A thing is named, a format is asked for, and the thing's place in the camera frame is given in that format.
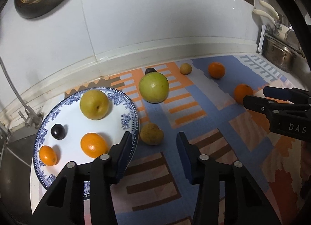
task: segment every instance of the blue floral pattern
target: blue floral pattern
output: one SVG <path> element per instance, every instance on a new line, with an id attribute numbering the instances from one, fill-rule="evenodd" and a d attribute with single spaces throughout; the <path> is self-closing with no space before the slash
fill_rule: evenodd
<path id="1" fill-rule="evenodd" d="M 130 128 L 130 120 L 131 120 L 130 113 L 122 114 L 121 117 L 122 117 L 122 119 L 121 119 L 122 129 L 123 130 L 129 129 Z"/>
<path id="2" fill-rule="evenodd" d="M 64 103 L 65 106 L 71 105 L 73 102 L 77 102 L 81 99 L 82 93 L 75 93 L 72 96 L 68 97 L 68 100 Z"/>
<path id="3" fill-rule="evenodd" d="M 68 98 L 64 99 L 61 101 L 57 106 L 54 107 L 54 109 L 46 116 L 44 121 L 41 124 L 41 127 L 37 133 L 36 141 L 35 141 L 35 146 L 34 146 L 34 157 L 33 157 L 33 162 L 34 162 L 34 167 L 35 167 L 35 172 L 37 174 L 37 177 L 41 184 L 47 189 L 53 181 L 56 179 L 56 176 L 53 174 L 48 174 L 49 176 L 47 177 L 45 174 L 46 168 L 48 166 L 45 166 L 45 164 L 40 160 L 39 158 L 39 150 L 40 147 L 44 144 L 45 138 L 48 134 L 49 129 L 47 129 L 47 124 L 51 121 L 54 121 L 55 118 L 61 113 L 62 107 L 64 106 L 69 106 L 73 104 L 74 102 L 80 101 L 83 93 L 85 93 L 87 90 L 92 90 L 92 89 L 99 89 L 102 90 L 103 92 L 106 93 L 107 97 L 113 101 L 113 104 L 115 106 L 123 105 L 125 107 L 125 111 L 127 113 L 124 113 L 121 115 L 121 124 L 122 124 L 122 129 L 130 131 L 132 133 L 132 148 L 135 150 L 136 144 L 137 144 L 137 138 L 139 135 L 139 119 L 138 119 L 138 113 L 136 110 L 136 107 L 134 103 L 131 101 L 131 99 L 123 92 L 113 89 L 113 88 L 108 88 L 108 87 L 96 87 L 96 88 L 89 88 L 86 90 L 79 91 Z M 134 152 L 131 152 L 129 154 L 127 164 L 131 160 Z M 84 199 L 88 199 L 90 195 L 90 182 L 84 182 Z"/>
<path id="4" fill-rule="evenodd" d="M 55 178 L 56 178 L 56 176 L 53 175 L 53 174 L 49 175 L 49 176 L 46 178 L 46 182 L 47 182 L 48 187 L 51 186 L 51 184 L 54 182 Z"/>

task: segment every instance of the orange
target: orange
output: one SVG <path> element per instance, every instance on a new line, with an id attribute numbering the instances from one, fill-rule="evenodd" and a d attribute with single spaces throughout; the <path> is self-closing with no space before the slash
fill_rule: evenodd
<path id="1" fill-rule="evenodd" d="M 57 163 L 57 155 L 49 146 L 42 146 L 39 150 L 41 161 L 47 166 L 53 166 Z"/>
<path id="2" fill-rule="evenodd" d="M 244 83 L 239 84 L 237 87 L 234 89 L 234 99 L 236 102 L 239 104 L 243 105 L 243 98 L 246 95 L 254 95 L 254 91 L 252 88 Z"/>
<path id="3" fill-rule="evenodd" d="M 208 72 L 211 77 L 215 79 L 220 79 L 225 75 L 226 69 L 220 62 L 212 62 L 208 66 Z"/>
<path id="4" fill-rule="evenodd" d="M 88 133 L 84 135 L 80 142 L 83 152 L 91 157 L 97 158 L 108 152 L 108 144 L 99 134 Z"/>

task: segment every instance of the blue floral plate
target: blue floral plate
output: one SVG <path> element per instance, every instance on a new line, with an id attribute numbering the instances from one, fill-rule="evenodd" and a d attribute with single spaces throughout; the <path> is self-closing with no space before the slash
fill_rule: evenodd
<path id="1" fill-rule="evenodd" d="M 104 92 L 110 100 L 110 110 L 101 120 L 90 120 L 80 110 L 80 99 L 87 90 L 98 89 Z M 62 124 L 66 136 L 62 140 L 54 139 L 51 128 L 55 124 Z M 100 134 L 111 147 L 118 144 L 125 131 L 130 131 L 133 136 L 132 149 L 128 155 L 130 162 L 139 135 L 138 113 L 134 103 L 123 92 L 108 88 L 97 87 L 79 91 L 64 99 L 43 120 L 37 133 L 33 162 L 35 172 L 41 184 L 47 189 L 63 167 L 69 161 L 77 164 L 92 162 L 94 159 L 87 156 L 80 147 L 81 138 L 87 133 Z M 54 166 L 46 166 L 39 158 L 39 150 L 43 145 L 50 146 L 57 154 L 58 162 Z M 88 199 L 90 183 L 84 182 L 84 198 Z"/>

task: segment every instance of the stainless steel sink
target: stainless steel sink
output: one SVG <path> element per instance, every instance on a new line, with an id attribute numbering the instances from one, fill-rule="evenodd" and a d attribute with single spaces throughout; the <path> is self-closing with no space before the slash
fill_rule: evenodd
<path id="1" fill-rule="evenodd" d="M 0 195 L 3 204 L 20 224 L 31 217 L 30 170 L 37 129 L 23 127 L 13 132 L 0 161 Z M 0 152 L 4 145 L 0 140 Z"/>

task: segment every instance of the metal faucet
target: metal faucet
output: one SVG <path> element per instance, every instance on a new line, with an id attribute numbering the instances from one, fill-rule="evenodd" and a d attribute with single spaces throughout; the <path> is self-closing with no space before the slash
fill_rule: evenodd
<path id="1" fill-rule="evenodd" d="M 9 139 L 10 136 L 10 130 L 8 130 L 0 121 L 0 138 L 3 136 L 4 139 Z"/>
<path id="2" fill-rule="evenodd" d="M 7 70 L 4 66 L 4 63 L 0 57 L 0 65 L 2 67 L 3 73 L 5 75 L 5 77 L 7 78 L 7 81 L 9 82 L 13 92 L 15 93 L 16 97 L 18 98 L 18 100 L 21 102 L 21 104 L 25 107 L 25 112 L 27 114 L 27 119 L 25 118 L 25 116 L 23 115 L 23 113 L 21 111 L 18 111 L 18 114 L 24 119 L 25 121 L 25 126 L 26 127 L 31 127 L 32 124 L 34 124 L 35 128 L 38 128 L 42 122 L 43 119 L 43 114 L 36 114 L 36 112 L 26 104 L 26 102 L 21 98 L 21 96 L 19 95 L 19 93 L 17 92 L 15 86 L 12 83 L 11 78 L 9 77 L 9 74 L 7 73 Z"/>

